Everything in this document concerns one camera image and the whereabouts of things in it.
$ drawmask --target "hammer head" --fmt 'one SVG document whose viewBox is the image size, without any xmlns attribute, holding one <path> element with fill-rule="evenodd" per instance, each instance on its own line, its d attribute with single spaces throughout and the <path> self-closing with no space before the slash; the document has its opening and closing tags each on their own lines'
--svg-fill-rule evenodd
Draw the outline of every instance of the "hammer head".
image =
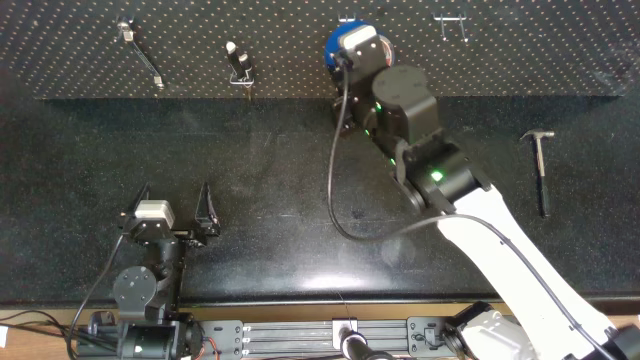
<svg viewBox="0 0 640 360">
<path fill-rule="evenodd" d="M 533 129 L 533 130 L 529 130 L 526 133 L 524 133 L 524 135 L 522 135 L 522 137 L 520 138 L 520 140 L 524 139 L 525 137 L 529 136 L 529 135 L 533 135 L 534 139 L 542 139 L 543 137 L 554 137 L 556 136 L 555 131 L 545 131 L 542 129 Z"/>
</svg>

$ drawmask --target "green led indicator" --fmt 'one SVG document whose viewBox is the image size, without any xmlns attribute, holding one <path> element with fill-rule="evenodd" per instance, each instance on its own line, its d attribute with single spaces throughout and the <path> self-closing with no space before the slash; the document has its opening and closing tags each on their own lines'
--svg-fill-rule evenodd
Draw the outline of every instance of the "green led indicator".
<svg viewBox="0 0 640 360">
<path fill-rule="evenodd" d="M 444 175 L 442 175 L 442 173 L 438 170 L 435 170 L 434 172 L 431 173 L 431 178 L 435 181 L 438 182 L 440 180 L 442 180 L 444 178 Z"/>
</svg>

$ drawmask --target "workbench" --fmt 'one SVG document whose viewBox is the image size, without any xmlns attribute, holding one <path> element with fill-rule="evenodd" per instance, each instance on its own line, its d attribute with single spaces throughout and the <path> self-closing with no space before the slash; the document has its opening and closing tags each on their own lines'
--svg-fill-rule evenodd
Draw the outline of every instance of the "workbench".
<svg viewBox="0 0 640 360">
<path fill-rule="evenodd" d="M 435 228 L 353 243 L 326 208 L 327 99 L 30 99 L 3 88 L 0 307 L 76 307 L 138 189 L 193 219 L 209 182 L 222 235 L 189 249 L 183 306 L 499 300 Z M 440 119 L 558 272 L 608 313 L 640 310 L 640 97 L 444 97 Z M 539 216 L 529 129 L 545 140 L 552 216 Z M 363 132 L 339 143 L 335 207 L 374 235 L 421 218 Z M 126 244 L 91 306 L 113 307 Z"/>
</svg>

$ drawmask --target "pegboard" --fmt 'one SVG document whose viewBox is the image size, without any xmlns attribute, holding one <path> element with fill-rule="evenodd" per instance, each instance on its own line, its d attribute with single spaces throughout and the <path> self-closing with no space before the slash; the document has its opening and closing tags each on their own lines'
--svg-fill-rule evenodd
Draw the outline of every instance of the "pegboard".
<svg viewBox="0 0 640 360">
<path fill-rule="evenodd" d="M 255 97 L 333 97 L 323 47 L 339 16 L 374 24 L 398 63 L 439 96 L 622 95 L 640 78 L 638 0 L 0 0 L 0 65 L 38 98 L 242 97 L 233 40 L 253 58 Z M 459 25 L 433 15 L 466 14 Z M 118 35 L 136 37 L 167 88 Z"/>
</svg>

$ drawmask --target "white paper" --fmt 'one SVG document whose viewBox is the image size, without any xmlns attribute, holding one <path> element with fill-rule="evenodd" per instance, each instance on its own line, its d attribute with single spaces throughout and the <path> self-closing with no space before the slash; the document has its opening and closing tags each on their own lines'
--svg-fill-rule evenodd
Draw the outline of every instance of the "white paper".
<svg viewBox="0 0 640 360">
<path fill-rule="evenodd" d="M 7 332 L 8 331 L 9 331 L 8 327 L 0 326 L 0 347 L 1 348 L 7 347 Z"/>
</svg>

